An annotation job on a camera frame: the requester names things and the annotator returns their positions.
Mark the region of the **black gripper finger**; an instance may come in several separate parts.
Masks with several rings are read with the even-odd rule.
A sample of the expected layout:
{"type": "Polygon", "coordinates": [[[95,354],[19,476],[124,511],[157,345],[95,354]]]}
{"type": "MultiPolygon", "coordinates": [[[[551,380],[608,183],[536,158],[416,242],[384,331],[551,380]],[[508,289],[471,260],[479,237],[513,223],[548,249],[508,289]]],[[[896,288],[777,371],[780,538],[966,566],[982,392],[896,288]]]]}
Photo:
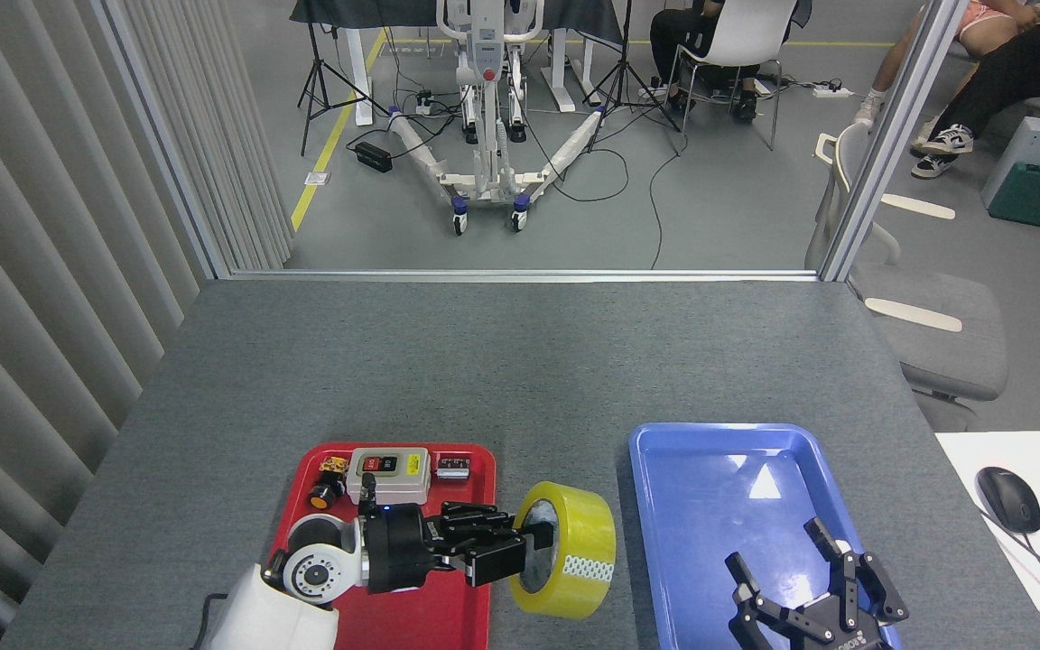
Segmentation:
{"type": "Polygon", "coordinates": [[[740,552],[731,552],[725,558],[725,564],[736,582],[733,600],[738,613],[730,619],[731,633],[759,634],[759,626],[762,624],[777,634],[800,633],[800,627],[795,622],[797,613],[762,596],[759,584],[740,552]]]}
{"type": "Polygon", "coordinates": [[[553,546],[554,526],[532,524],[516,528],[488,524],[441,527],[434,536],[438,563],[465,572],[470,587],[483,587],[521,573],[538,550],[553,546]]]}
{"type": "Polygon", "coordinates": [[[804,531],[830,565],[827,591],[805,605],[806,613],[825,614],[822,623],[829,629],[858,629],[872,621],[884,626],[909,618],[904,598],[879,558],[839,542],[818,517],[806,522],[804,531]]]}
{"type": "Polygon", "coordinates": [[[498,506],[445,501],[439,510],[437,535],[442,543],[496,543],[520,538],[514,523],[515,516],[498,506]]]}

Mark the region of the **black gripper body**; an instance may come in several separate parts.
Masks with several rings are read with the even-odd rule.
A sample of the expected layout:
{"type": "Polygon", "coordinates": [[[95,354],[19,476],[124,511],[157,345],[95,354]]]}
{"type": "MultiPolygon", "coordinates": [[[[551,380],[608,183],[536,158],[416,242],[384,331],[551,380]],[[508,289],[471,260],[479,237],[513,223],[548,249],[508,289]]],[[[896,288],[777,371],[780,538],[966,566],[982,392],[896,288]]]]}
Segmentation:
{"type": "Polygon", "coordinates": [[[436,568],[436,554],[424,532],[422,506],[415,503],[375,506],[362,515],[367,552],[367,591],[371,595],[417,589],[436,568]]]}
{"type": "MultiPolygon", "coordinates": [[[[742,649],[775,649],[758,618],[730,621],[729,630],[742,649]]],[[[804,629],[771,629],[771,632],[787,639],[788,649],[893,649],[876,624],[851,632],[830,632],[827,638],[812,636],[804,629]]]]}

